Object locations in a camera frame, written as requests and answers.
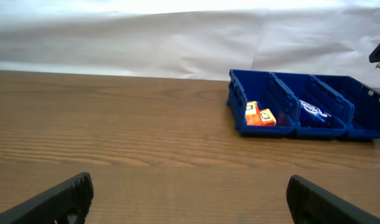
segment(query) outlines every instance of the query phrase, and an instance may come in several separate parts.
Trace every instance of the wrinkled white paper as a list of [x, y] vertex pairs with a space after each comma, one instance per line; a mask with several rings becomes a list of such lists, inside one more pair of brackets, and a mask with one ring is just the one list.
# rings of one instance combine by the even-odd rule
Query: wrinkled white paper
[[380, 1], [0, 0], [2, 70], [228, 80], [240, 68], [380, 87], [379, 42]]

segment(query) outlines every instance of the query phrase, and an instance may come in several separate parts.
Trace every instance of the blue bin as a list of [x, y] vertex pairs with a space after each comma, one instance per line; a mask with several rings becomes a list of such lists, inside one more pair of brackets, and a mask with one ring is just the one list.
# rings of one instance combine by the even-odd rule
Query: blue bin
[[348, 137], [380, 138], [380, 93], [346, 76], [315, 75], [352, 103], [348, 118]]
[[[247, 102], [257, 101], [260, 110], [268, 108], [276, 126], [248, 126], [245, 120]], [[273, 73], [230, 70], [229, 98], [235, 128], [241, 134], [283, 136], [295, 130], [299, 101]]]
[[353, 111], [351, 103], [327, 84], [313, 75], [274, 73], [294, 92], [298, 100], [303, 100], [333, 115], [334, 122], [329, 128], [306, 127], [300, 122], [301, 104], [296, 118], [297, 136], [336, 138], [345, 136], [348, 130], [349, 114]]

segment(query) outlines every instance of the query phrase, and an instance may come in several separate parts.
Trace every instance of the wood grain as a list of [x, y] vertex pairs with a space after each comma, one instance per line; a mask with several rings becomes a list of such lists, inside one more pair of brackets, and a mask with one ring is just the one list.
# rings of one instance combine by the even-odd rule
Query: wood grain
[[292, 174], [380, 217], [380, 139], [242, 138], [227, 94], [218, 81], [0, 71], [0, 212], [89, 171], [87, 223], [291, 223]]

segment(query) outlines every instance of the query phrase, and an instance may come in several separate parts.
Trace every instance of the orange box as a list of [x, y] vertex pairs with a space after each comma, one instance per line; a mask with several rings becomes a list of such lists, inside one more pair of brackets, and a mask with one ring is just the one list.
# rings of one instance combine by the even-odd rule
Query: orange box
[[262, 120], [259, 115], [258, 103], [256, 101], [247, 102], [245, 109], [245, 119], [247, 125], [262, 125]]
[[260, 111], [260, 119], [262, 120], [263, 126], [275, 126], [276, 118], [269, 109], [264, 109]]

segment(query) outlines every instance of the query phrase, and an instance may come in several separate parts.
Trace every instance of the wooden surface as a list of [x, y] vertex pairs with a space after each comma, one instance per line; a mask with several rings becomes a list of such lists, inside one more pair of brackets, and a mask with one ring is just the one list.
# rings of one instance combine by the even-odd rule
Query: wooden surface
[[87, 223], [292, 223], [299, 174], [380, 217], [380, 139], [242, 138], [227, 82], [0, 72], [0, 212], [81, 171]]

